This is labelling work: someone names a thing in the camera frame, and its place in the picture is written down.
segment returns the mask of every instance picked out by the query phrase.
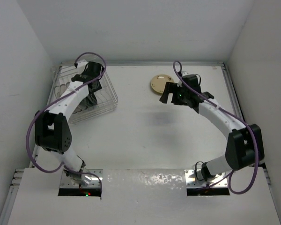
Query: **purple hose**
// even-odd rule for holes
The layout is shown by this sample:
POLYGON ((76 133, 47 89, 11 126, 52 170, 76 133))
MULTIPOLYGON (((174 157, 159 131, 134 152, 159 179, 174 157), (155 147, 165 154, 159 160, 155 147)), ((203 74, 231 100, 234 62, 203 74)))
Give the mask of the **purple hose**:
MULTIPOLYGON (((91 80, 91 81, 88 81, 88 82, 82 84, 81 86, 79 86, 78 88, 76 88, 75 91, 79 90, 80 88, 82 88, 82 87, 84 87, 84 86, 86 86, 86 85, 88 85, 88 84, 90 84, 90 83, 92 83, 92 82, 94 82, 94 81, 96 81, 96 80, 99 80, 99 79, 104 75, 104 73, 105 73, 105 71, 106 71, 106 61, 105 61, 100 55, 98 55, 98 54, 96 54, 96 53, 93 53, 93 52, 92 52, 92 53, 91 53, 91 52, 85 52, 85 53, 81 54, 81 55, 75 60, 75 63, 78 61, 78 59, 79 59, 81 56, 83 56, 83 55, 85 55, 85 54, 93 54, 93 55, 99 57, 99 58, 103 61, 104 69, 103 69, 102 73, 101 73, 98 77, 94 78, 94 79, 91 80)), ((41 110, 35 115, 35 117, 33 118, 33 120, 31 121, 31 123, 30 123, 30 125, 29 125, 29 127, 28 127, 27 134, 26 134, 26 151, 27 151, 27 155, 28 155, 29 159, 31 160, 32 164, 33 164, 37 169, 39 169, 40 171, 42 171, 42 172, 44 172, 44 173, 54 173, 54 172, 56 172, 57 170, 59 170, 59 169, 63 166, 63 163, 61 163, 61 164, 58 166, 58 168, 56 168, 55 170, 45 170, 45 169, 43 169, 39 164, 37 164, 37 162, 36 162, 36 161, 34 160, 34 158, 33 158, 33 155, 32 155, 32 153, 31 153, 31 150, 30 150, 30 147, 29 147, 29 139, 30 139, 30 133, 31 133, 32 127, 33 127, 35 121, 36 121, 36 120, 38 119, 38 117, 40 116, 40 114, 42 114, 46 109, 48 109, 50 106, 54 105, 55 103, 57 103, 57 102, 59 102, 59 101, 65 99, 65 98, 69 97, 70 95, 74 94, 75 91, 71 91, 71 92, 68 93, 67 95, 65 95, 65 96, 63 96, 63 97, 60 97, 59 99, 57 99, 57 100, 51 102, 49 105, 47 105, 47 106, 45 106, 43 109, 41 109, 41 110)))
MULTIPOLYGON (((180 73, 181 73, 181 71, 182 71, 182 65, 181 65, 181 62, 179 62, 179 61, 177 61, 177 60, 173 62, 173 69, 174 69, 174 72, 175 72, 175 74, 177 75, 177 77, 179 78, 179 80, 182 82, 182 84, 184 84, 184 85, 185 85, 189 90, 191 90, 193 93, 195 93, 196 95, 200 96, 202 99, 204 99, 205 101, 207 101, 209 104, 213 105, 214 107, 217 107, 217 105, 216 105, 215 103, 213 103, 213 102, 210 101, 208 98, 206 98, 205 96, 201 95, 201 94, 198 93, 196 90, 194 90, 193 88, 191 88, 191 87, 182 79, 182 77, 179 75, 179 73, 178 73, 177 70, 176 70, 176 63, 178 63, 179 66, 180 66, 180 71, 179 71, 180 73)), ((253 175, 252 175, 252 179, 251 179, 251 181, 250 181, 248 187, 245 188, 243 191, 238 191, 238 192, 237 192, 237 191, 234 191, 234 190, 232 190, 232 187, 231 187, 231 178, 232 178, 232 174, 234 173, 234 171, 232 170, 232 172, 229 173, 229 174, 226 176, 226 177, 229 176, 229 180, 228 180, 228 187, 229 187, 229 190, 230 190, 232 193, 236 194, 236 195, 241 195, 241 194, 244 194, 244 193, 248 192, 248 191, 252 188, 252 186, 253 186, 253 184, 254 184, 254 182, 255 182, 256 176, 257 176, 259 156, 258 156, 258 147, 257 147, 256 138, 255 138, 254 133, 253 133, 253 131, 252 131, 252 129, 250 128, 250 126, 249 126, 248 123, 246 123, 246 122, 243 121, 241 118, 238 118, 237 116, 233 115, 232 113, 228 112, 227 110, 225 110, 225 109, 223 109, 223 108, 221 108, 221 107, 219 107, 219 110, 222 111, 223 113, 225 113, 225 114, 227 114, 227 115, 229 115, 229 116, 231 116, 231 117, 233 117, 233 118, 239 120, 240 122, 242 122, 242 123, 245 125, 245 127, 248 129, 248 131, 249 131, 249 133, 250 133, 250 135, 251 135, 251 137, 252 137, 252 140, 253 140, 253 146, 254 146, 254 151, 255 151, 255 165, 254 165, 254 172, 253 172, 253 175)))

